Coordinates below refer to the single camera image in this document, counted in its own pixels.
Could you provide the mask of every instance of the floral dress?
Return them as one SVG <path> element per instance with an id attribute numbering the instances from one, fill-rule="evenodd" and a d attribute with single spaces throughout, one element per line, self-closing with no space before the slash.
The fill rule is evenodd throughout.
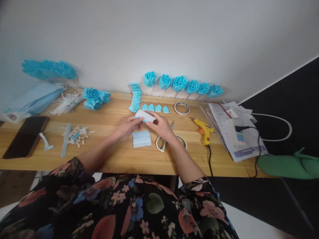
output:
<path id="1" fill-rule="evenodd" d="M 206 177 L 174 194 L 146 176 L 98 182 L 75 157 L 0 223 L 0 238 L 238 238 Z"/>

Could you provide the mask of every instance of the black power cord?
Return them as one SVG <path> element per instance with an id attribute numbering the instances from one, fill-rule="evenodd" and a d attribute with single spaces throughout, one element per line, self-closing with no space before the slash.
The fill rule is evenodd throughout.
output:
<path id="1" fill-rule="evenodd" d="M 209 149 L 208 165 L 209 165 L 210 173 L 211 173 L 212 177 L 214 177 L 213 171 L 212 171 L 212 166 L 210 165 L 210 157 L 212 156 L 212 151 L 211 151 L 211 149 L 210 149 L 210 145 L 209 145 L 209 144 L 206 145 L 206 146 L 207 146 L 207 148 Z"/>
<path id="2" fill-rule="evenodd" d="M 248 129 L 248 128 L 254 128 L 254 129 L 256 129 L 256 130 L 258 131 L 258 129 L 257 129 L 256 127 L 250 127 L 250 126 L 235 126 L 235 130 L 236 130 L 237 132 L 240 132 L 240 131 L 242 131 L 242 130 L 244 130 L 244 129 Z M 261 156 L 261 154 L 262 154 L 262 149 L 261 149 L 259 140 L 260 140 L 260 133 L 259 133 L 259 131 L 258 131 L 257 143 L 258 143 L 258 148 L 259 148 L 259 155 L 258 155 L 258 157 L 257 157 L 257 159 L 256 159 L 256 161 L 255 161 L 255 172 L 256 172 L 256 173 L 255 173 L 255 176 L 252 176 L 252 177 L 250 177 L 250 178 L 256 178 L 257 175 L 258 175 L 257 162 L 258 162 L 258 160 L 259 160 L 259 158 L 260 158 L 260 156 Z"/>

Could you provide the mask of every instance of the double-sided tape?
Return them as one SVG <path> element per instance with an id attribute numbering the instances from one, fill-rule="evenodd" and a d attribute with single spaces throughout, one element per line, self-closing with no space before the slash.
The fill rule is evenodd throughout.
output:
<path id="1" fill-rule="evenodd" d="M 186 106 L 187 109 L 188 109 L 187 113 L 181 113 L 181 112 L 179 112 L 179 111 L 176 109 L 176 106 L 178 106 L 178 105 L 184 105 L 184 106 Z M 174 105 L 174 110 L 176 111 L 176 113 L 178 113 L 179 115 L 183 115 L 183 116 L 184 116 L 184 115 L 188 115 L 188 114 L 190 113 L 190 107 L 189 107 L 189 105 L 186 104 L 185 102 L 176 102 L 175 105 Z"/>

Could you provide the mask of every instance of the dark wall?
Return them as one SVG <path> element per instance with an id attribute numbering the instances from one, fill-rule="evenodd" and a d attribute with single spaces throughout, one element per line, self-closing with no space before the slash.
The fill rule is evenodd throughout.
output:
<path id="1" fill-rule="evenodd" d="M 290 138 L 279 142 L 264 141 L 270 154 L 292 155 L 305 147 L 303 154 L 319 157 L 319 58 L 241 105 L 252 109 L 253 113 L 278 116 L 291 123 Z M 261 138 L 281 139 L 288 134 L 288 125 L 282 120 L 254 117 Z"/>

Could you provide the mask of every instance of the smartphone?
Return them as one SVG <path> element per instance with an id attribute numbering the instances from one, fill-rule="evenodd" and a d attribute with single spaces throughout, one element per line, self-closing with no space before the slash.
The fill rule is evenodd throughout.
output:
<path id="1" fill-rule="evenodd" d="M 26 118 L 2 158 L 13 159 L 30 157 L 40 139 L 39 133 L 43 132 L 48 122 L 49 117 L 45 116 Z"/>

